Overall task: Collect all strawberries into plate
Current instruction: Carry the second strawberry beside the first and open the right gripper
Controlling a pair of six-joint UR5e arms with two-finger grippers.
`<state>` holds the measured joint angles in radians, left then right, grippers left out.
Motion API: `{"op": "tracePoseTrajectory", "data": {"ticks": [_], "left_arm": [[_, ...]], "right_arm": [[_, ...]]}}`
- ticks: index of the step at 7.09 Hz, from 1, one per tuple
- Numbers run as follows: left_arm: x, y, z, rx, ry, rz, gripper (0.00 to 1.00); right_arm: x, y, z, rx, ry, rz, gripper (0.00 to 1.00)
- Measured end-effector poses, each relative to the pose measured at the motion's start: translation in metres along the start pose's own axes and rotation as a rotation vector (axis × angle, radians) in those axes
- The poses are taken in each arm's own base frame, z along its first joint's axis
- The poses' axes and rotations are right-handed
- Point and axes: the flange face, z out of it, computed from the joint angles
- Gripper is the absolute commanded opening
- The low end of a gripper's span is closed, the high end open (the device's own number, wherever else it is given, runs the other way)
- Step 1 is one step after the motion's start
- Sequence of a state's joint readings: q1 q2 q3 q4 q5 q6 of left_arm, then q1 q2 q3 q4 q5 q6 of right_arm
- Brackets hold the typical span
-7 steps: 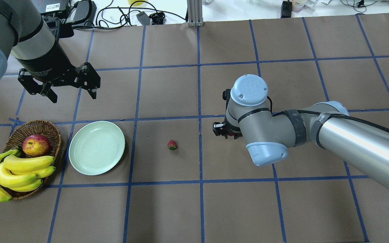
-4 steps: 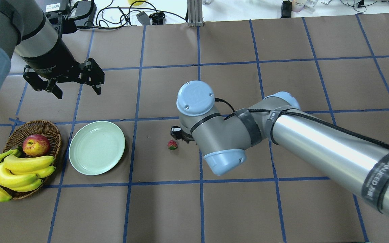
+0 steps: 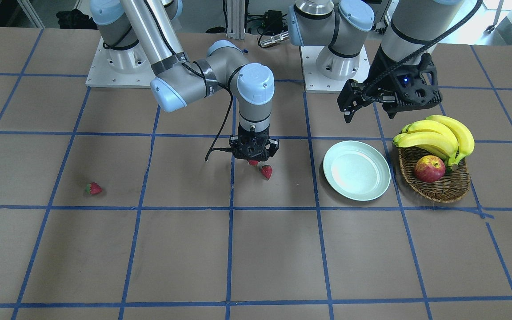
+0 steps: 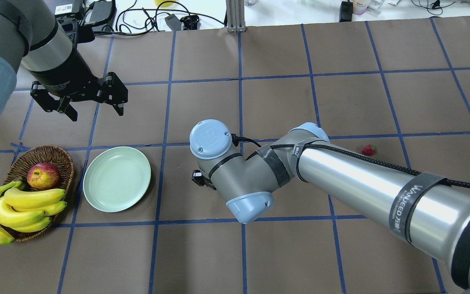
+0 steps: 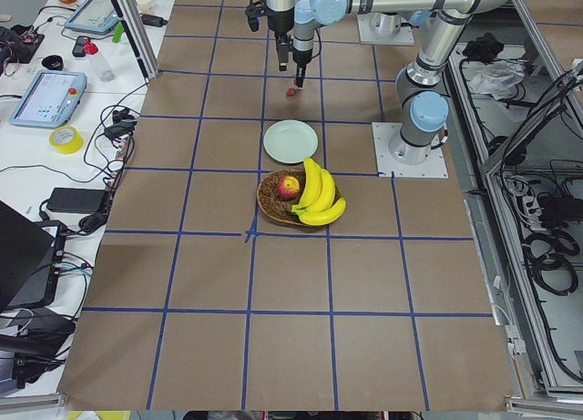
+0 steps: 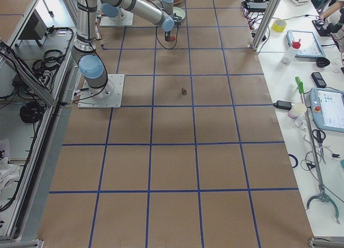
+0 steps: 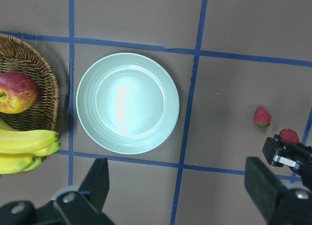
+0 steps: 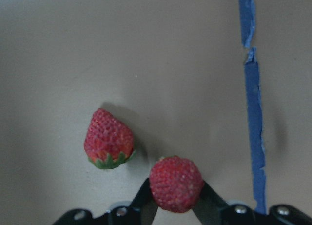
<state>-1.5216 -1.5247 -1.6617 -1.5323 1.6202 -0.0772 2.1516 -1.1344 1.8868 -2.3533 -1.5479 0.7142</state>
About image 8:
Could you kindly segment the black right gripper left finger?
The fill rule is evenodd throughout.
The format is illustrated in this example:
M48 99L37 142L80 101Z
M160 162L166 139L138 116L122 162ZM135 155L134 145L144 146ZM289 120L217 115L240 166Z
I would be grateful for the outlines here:
M65 212L55 225L150 225L158 210L146 179L129 205L114 207L94 218L87 209L76 208Z

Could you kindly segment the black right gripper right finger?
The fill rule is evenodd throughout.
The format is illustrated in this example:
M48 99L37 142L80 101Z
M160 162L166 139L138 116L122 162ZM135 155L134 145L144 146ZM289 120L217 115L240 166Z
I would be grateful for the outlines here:
M312 218L285 204L270 207L260 214L242 204L228 204L206 182L194 206L194 214L203 225L311 225Z

